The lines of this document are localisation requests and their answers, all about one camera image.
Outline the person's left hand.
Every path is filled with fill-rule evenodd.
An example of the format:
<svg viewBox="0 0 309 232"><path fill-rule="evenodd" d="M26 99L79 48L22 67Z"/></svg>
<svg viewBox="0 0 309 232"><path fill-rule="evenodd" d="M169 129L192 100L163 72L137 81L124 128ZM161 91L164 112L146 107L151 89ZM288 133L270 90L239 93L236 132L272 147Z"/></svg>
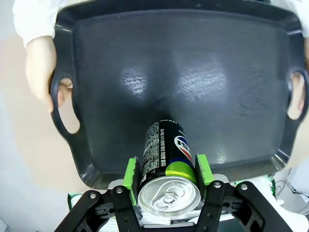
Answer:
<svg viewBox="0 0 309 232"><path fill-rule="evenodd" d="M288 108L288 115L296 120L300 117L305 100L305 81L303 75L296 72L291 77L292 97Z"/></svg>

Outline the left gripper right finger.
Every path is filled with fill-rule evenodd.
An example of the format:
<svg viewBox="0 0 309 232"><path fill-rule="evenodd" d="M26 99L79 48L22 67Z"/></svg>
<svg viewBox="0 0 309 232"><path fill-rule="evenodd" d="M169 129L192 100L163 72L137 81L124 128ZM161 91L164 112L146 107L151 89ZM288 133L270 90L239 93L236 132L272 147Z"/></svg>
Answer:
<svg viewBox="0 0 309 232"><path fill-rule="evenodd" d="M216 232L223 211L237 219L246 232L291 232L292 229L256 186L244 181L232 186L215 180L206 155L196 155L196 172L203 207L196 232Z"/></svg>

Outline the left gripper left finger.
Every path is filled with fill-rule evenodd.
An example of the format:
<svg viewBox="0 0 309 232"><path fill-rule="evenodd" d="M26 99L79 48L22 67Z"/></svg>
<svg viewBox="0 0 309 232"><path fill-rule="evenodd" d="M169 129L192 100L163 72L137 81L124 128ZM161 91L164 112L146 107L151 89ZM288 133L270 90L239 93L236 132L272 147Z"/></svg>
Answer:
<svg viewBox="0 0 309 232"><path fill-rule="evenodd" d="M101 194L85 192L58 225L58 232L98 232L110 218L115 217L120 232L141 232L134 206L137 204L140 164L130 158L122 185Z"/></svg>

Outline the person's right hand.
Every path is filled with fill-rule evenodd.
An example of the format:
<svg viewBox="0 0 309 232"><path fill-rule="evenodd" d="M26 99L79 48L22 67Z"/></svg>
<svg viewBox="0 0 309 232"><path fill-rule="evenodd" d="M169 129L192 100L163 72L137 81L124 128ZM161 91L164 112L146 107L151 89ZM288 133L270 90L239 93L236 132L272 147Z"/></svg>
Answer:
<svg viewBox="0 0 309 232"><path fill-rule="evenodd" d="M54 106L49 88L55 67L56 49L52 37L38 37L27 44L26 78L29 88L50 113L53 111Z"/></svg>

